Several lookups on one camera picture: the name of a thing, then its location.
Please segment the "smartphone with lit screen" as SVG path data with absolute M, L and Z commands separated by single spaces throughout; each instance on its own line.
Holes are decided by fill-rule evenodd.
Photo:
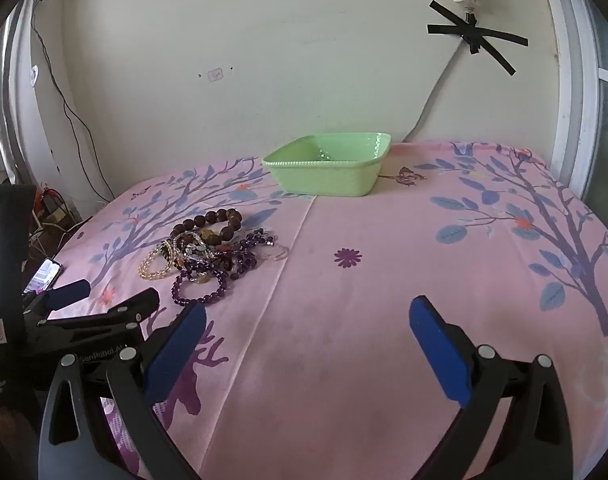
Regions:
M 54 261 L 50 258 L 42 260 L 42 263 L 38 267 L 37 271 L 33 274 L 31 279 L 28 281 L 24 288 L 24 294 L 40 294 L 54 284 L 57 281 L 59 275 L 63 271 L 61 263 Z

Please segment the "cluttered floor items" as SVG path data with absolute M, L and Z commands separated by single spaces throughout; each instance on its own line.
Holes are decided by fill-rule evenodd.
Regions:
M 42 256 L 54 258 L 69 240 L 83 236 L 82 220 L 63 195 L 43 185 L 35 195 L 28 244 Z

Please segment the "pink floral bed sheet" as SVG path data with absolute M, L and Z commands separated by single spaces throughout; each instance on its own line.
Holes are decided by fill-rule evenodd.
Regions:
M 205 479 L 408 479 L 457 413 L 408 325 L 426 296 L 506 359 L 554 361 L 574 474 L 608 448 L 608 230 L 543 162 L 492 144 L 398 144 L 359 198 L 280 190 L 255 157 L 140 182 L 58 259 L 102 313 L 148 287 L 152 248 L 234 208 L 277 244 L 208 309 L 158 414 Z

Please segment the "black tape cross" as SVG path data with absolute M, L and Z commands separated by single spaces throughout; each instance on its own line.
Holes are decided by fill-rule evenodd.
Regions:
M 527 48 L 528 40 L 526 38 L 512 34 L 511 32 L 501 32 L 500 30 L 480 27 L 473 12 L 466 11 L 464 12 L 464 18 L 461 18 L 435 0 L 431 1 L 429 8 L 448 21 L 448 24 L 427 24 L 426 32 L 429 35 L 459 37 L 469 47 L 471 55 L 478 54 L 484 50 L 502 66 L 509 76 L 513 76 L 516 73 L 516 69 L 488 41 L 488 38 L 499 39 Z

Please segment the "white door frame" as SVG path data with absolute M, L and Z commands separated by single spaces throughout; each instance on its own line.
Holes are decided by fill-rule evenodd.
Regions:
M 592 0 L 548 0 L 559 106 L 551 168 L 586 202 L 608 200 L 608 22 Z

